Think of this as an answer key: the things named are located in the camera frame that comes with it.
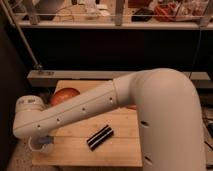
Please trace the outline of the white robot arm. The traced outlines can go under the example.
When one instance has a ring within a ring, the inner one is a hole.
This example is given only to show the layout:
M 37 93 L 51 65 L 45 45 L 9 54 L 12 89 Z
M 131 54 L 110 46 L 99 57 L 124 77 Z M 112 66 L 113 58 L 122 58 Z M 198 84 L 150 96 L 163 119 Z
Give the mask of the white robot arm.
M 80 120 L 134 105 L 143 171 L 206 171 L 202 110 L 183 73 L 151 69 L 115 78 L 47 109 L 38 96 L 16 102 L 13 134 L 43 137 Z

